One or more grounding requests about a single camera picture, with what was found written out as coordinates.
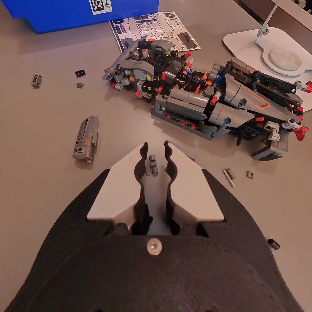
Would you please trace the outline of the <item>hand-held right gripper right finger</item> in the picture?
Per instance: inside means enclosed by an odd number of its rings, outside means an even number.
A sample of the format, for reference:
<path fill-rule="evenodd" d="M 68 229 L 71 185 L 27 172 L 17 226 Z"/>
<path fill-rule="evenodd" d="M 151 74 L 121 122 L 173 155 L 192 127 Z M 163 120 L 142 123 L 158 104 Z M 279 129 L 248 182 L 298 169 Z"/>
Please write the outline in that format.
<path fill-rule="evenodd" d="M 172 143 L 165 141 L 167 174 L 166 215 L 170 227 L 220 222 L 225 217 L 203 169 Z"/>

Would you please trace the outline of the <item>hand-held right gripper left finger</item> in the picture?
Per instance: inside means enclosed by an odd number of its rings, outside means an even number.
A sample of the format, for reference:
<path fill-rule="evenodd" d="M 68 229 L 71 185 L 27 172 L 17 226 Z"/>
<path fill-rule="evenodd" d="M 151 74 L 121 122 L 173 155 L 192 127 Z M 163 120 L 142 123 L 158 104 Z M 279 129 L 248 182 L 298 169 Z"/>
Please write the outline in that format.
<path fill-rule="evenodd" d="M 107 177 L 88 212 L 88 221 L 134 224 L 149 228 L 149 209 L 141 181 L 146 173 L 148 144 L 141 143 L 108 171 Z"/>

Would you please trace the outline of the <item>grey lego panel assembly red pins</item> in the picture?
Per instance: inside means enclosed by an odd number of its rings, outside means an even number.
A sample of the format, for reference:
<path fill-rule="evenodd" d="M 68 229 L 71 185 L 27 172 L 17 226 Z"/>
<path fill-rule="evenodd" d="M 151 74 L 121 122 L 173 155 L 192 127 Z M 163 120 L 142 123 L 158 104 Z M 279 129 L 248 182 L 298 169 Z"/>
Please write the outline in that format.
<path fill-rule="evenodd" d="M 99 119 L 97 116 L 90 116 L 80 126 L 72 158 L 92 162 L 94 150 L 97 147 L 99 130 Z"/>

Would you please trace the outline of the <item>grey black lego car model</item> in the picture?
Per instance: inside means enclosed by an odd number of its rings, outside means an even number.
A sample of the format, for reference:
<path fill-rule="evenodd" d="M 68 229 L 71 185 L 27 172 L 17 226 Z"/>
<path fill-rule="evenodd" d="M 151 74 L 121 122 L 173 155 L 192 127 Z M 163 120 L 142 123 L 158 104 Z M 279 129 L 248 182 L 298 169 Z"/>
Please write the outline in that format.
<path fill-rule="evenodd" d="M 104 71 L 103 80 L 117 90 L 134 88 L 134 98 L 154 100 L 151 114 L 213 141 L 227 133 L 242 140 L 262 136 L 252 158 L 270 161 L 288 151 L 289 134 L 302 141 L 303 100 L 311 81 L 286 82 L 257 71 L 237 58 L 210 73 L 192 69 L 191 52 L 178 55 L 167 40 L 133 41 Z"/>

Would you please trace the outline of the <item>blue plastic bin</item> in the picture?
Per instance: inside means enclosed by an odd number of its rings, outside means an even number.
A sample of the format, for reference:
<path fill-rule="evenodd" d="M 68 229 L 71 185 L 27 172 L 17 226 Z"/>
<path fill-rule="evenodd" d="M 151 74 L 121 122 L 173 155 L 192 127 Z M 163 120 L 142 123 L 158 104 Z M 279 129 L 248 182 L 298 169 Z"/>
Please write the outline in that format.
<path fill-rule="evenodd" d="M 36 33 L 87 26 L 158 12 L 159 0 L 2 0 L 15 19 Z"/>

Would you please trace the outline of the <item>white bar grey lego piece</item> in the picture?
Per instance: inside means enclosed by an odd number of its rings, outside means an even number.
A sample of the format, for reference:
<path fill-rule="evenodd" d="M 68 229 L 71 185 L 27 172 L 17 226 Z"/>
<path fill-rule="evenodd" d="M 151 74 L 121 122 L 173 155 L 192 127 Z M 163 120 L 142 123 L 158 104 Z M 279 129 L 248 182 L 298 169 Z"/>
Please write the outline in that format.
<path fill-rule="evenodd" d="M 227 168 L 224 169 L 222 172 L 224 173 L 230 185 L 234 188 L 235 184 L 233 181 L 235 180 L 235 175 L 233 174 L 233 171 L 230 168 Z"/>

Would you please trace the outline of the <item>long grey lego wedge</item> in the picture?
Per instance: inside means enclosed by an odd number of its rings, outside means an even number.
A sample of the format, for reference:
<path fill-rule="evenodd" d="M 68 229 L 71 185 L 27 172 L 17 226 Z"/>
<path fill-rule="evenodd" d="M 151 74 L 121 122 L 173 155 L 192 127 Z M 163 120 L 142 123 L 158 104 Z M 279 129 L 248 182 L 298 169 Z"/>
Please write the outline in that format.
<path fill-rule="evenodd" d="M 181 147 L 181 146 L 178 146 L 177 144 L 175 143 L 172 143 L 178 150 L 180 150 L 182 153 L 184 153 L 187 157 L 189 157 L 191 160 L 195 161 L 196 158 L 197 158 L 197 155 L 196 154 L 193 154 L 192 152 L 190 152 L 189 150 Z"/>

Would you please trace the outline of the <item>grey lego panel with connector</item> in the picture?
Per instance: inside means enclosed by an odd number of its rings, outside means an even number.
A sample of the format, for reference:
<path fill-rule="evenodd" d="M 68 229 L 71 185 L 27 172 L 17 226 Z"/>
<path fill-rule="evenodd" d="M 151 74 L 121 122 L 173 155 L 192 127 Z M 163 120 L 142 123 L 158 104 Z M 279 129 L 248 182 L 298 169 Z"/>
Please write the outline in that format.
<path fill-rule="evenodd" d="M 149 158 L 145 160 L 145 168 L 147 176 L 158 176 L 158 166 L 155 155 L 150 155 Z"/>

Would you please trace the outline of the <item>white lego sticker sheet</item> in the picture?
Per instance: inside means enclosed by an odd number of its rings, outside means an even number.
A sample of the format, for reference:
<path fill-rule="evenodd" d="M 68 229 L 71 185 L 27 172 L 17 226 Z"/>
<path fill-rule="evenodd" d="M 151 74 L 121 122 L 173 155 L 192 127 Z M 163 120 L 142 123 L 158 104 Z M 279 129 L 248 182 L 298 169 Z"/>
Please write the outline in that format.
<path fill-rule="evenodd" d="M 178 52 L 201 49 L 175 12 L 157 12 L 110 21 L 120 51 L 146 36 L 147 41 L 167 40 Z"/>

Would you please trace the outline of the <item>white book stand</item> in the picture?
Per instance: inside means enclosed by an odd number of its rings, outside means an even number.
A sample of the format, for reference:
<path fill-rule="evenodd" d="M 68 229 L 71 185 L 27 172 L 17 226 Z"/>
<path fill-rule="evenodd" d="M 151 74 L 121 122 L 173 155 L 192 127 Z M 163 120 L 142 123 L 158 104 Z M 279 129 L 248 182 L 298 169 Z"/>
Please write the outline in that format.
<path fill-rule="evenodd" d="M 301 77 L 312 69 L 311 53 L 269 21 L 281 1 L 277 1 L 260 29 L 227 34 L 223 43 L 241 61 L 276 77 Z"/>

